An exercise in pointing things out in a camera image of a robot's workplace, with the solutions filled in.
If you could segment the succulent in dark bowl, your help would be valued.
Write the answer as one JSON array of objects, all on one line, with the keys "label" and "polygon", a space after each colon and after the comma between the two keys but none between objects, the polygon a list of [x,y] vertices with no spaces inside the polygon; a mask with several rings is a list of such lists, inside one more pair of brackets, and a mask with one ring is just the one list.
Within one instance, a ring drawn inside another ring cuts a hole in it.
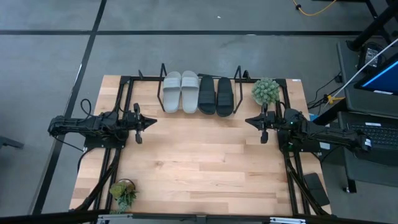
[{"label": "succulent in dark bowl", "polygon": [[120,179],[109,189],[109,193],[115,199],[118,209],[112,210],[111,214],[122,214],[131,208],[136,199],[136,186],[130,179]]}]

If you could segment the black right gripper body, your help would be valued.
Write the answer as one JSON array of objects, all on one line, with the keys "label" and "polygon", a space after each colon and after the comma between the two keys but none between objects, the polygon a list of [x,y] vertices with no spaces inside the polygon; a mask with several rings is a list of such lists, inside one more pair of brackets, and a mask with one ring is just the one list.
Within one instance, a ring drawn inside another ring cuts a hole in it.
[{"label": "black right gripper body", "polygon": [[261,108],[261,144],[268,142],[269,133],[267,129],[274,129],[276,124],[277,115],[275,111],[268,111],[268,104],[264,103]]}]

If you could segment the black flat pad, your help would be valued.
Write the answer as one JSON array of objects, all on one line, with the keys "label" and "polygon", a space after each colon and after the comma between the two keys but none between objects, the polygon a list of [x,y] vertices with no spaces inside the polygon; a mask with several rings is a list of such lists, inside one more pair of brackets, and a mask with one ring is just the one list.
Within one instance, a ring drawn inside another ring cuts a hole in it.
[{"label": "black flat pad", "polygon": [[317,173],[304,175],[305,183],[316,202],[322,207],[330,204],[325,189]]}]

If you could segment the green plant in white pot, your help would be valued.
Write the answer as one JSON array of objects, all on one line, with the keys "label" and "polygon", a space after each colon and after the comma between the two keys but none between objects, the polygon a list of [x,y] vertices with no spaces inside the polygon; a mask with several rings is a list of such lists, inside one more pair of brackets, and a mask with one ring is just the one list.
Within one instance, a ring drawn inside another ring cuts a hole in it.
[{"label": "green plant in white pot", "polygon": [[270,78],[262,78],[254,83],[251,96],[259,105],[276,103],[280,100],[279,84]]}]

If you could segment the black keyboard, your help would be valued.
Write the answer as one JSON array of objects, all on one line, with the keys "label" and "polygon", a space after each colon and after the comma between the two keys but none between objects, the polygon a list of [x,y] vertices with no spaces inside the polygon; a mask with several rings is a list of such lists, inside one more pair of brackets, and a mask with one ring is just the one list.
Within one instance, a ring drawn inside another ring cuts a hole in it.
[{"label": "black keyboard", "polygon": [[346,127],[366,134],[371,139],[372,153],[398,155],[398,125],[355,121]]}]

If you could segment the black desk leg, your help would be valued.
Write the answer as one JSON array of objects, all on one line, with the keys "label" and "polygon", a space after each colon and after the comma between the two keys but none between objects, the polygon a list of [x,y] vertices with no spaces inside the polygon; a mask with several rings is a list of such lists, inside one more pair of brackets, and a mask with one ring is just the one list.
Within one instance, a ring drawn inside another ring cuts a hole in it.
[{"label": "black desk leg", "polygon": [[363,30],[357,38],[346,42],[347,47],[353,51],[359,51],[361,47],[375,34],[380,34],[384,40],[391,44],[392,41],[389,37],[389,34],[385,30],[384,26],[395,17],[398,20],[398,0],[386,0],[387,8],[378,15],[374,6],[371,4],[370,0],[364,0],[366,3],[371,15],[374,19],[372,23],[370,23],[365,30]]}]

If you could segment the black overhead mount beam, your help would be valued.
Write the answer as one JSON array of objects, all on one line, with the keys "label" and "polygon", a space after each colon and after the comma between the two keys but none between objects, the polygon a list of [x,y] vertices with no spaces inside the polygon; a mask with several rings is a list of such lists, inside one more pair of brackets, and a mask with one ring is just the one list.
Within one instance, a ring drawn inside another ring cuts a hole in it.
[{"label": "black overhead mount beam", "polygon": [[0,217],[0,224],[80,224],[95,221],[108,221],[118,218],[180,220],[197,224],[207,224],[213,220],[232,220],[244,222],[263,222],[271,224],[390,224],[347,218],[298,214],[292,217],[245,216],[245,215],[204,215],[204,214],[163,214],[163,213],[123,213],[110,214],[108,210],[72,211]]}]

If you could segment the black adapter with label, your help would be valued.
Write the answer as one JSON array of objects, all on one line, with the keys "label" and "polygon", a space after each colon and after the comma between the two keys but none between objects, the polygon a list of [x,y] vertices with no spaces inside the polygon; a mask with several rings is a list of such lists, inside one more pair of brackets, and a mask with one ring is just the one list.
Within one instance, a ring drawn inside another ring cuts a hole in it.
[{"label": "black adapter with label", "polygon": [[[381,50],[383,46],[377,44],[375,42],[368,42],[364,44],[361,48],[359,54],[359,62],[358,62],[358,69],[362,68],[365,64],[367,64],[373,57],[375,57]],[[367,65],[362,72],[370,73],[375,71],[378,67],[382,65],[385,61],[385,56],[381,54],[377,58],[375,58],[369,65]]]}]

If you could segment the dark grey side desk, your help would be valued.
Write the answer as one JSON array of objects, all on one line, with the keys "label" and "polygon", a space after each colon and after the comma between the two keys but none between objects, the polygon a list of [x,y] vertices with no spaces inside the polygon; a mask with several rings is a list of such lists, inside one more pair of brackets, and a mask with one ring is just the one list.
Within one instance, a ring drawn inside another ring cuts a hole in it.
[{"label": "dark grey side desk", "polygon": [[339,151],[347,178],[343,190],[355,193],[357,181],[398,188],[398,52],[375,72],[365,73],[357,52],[341,42],[337,51],[345,98],[315,123],[337,120],[340,128],[358,128],[372,139],[370,152]]}]

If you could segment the monitor with blue screen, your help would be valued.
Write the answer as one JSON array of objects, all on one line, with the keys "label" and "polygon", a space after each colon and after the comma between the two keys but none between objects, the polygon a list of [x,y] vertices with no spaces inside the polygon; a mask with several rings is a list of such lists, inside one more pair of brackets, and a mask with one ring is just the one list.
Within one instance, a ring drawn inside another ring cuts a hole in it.
[{"label": "monitor with blue screen", "polygon": [[360,79],[354,87],[387,95],[398,95],[398,53],[386,60],[375,72]]}]

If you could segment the grey chair base leg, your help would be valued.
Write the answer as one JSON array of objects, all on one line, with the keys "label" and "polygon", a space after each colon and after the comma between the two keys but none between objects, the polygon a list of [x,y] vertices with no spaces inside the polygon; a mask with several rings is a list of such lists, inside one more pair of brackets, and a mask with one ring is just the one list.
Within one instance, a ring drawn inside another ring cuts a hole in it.
[{"label": "grey chair base leg", "polygon": [[10,146],[10,147],[14,147],[16,149],[22,149],[24,147],[24,144],[9,138],[6,138],[4,136],[0,136],[0,149],[3,146]]}]

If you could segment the thin white rod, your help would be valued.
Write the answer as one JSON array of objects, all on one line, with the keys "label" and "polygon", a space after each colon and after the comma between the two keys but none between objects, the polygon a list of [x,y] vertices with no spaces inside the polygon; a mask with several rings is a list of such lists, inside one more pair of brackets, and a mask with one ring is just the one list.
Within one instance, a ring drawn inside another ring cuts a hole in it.
[{"label": "thin white rod", "polygon": [[343,94],[346,102],[395,101],[398,97],[398,38],[383,47],[368,42],[358,52],[348,43],[337,45],[343,85],[330,95],[328,102]]}]

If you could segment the grey slide sandal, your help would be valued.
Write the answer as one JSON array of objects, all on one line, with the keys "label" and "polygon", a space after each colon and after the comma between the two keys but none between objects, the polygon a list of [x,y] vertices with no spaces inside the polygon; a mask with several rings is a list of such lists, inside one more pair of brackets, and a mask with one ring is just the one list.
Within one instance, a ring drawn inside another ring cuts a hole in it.
[{"label": "grey slide sandal", "polygon": [[184,71],[182,74],[181,92],[182,108],[184,112],[192,114],[198,107],[198,94],[200,89],[200,80],[193,71]]},{"label": "grey slide sandal", "polygon": [[181,81],[179,72],[170,72],[164,78],[163,104],[166,113],[174,113],[179,109]]}]

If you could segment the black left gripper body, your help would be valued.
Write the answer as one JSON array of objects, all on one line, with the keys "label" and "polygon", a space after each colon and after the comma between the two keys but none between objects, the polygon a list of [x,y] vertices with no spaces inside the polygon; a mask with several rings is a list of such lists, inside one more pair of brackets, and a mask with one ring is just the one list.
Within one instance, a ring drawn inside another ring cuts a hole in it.
[{"label": "black left gripper body", "polygon": [[123,116],[124,126],[128,131],[135,130],[135,140],[138,144],[142,144],[142,120],[141,120],[141,111],[138,103],[134,103],[133,112],[127,111]]}]

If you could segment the black slide sandal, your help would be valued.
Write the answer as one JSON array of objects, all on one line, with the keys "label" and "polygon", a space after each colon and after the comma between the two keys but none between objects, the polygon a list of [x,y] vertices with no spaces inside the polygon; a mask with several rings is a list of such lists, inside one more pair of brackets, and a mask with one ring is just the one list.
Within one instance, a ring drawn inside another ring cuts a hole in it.
[{"label": "black slide sandal", "polygon": [[205,114],[214,114],[216,111],[216,93],[214,81],[211,76],[207,75],[201,78],[198,109]]},{"label": "black slide sandal", "polygon": [[234,110],[234,94],[230,79],[222,77],[218,81],[216,112],[220,117],[229,116]]}]

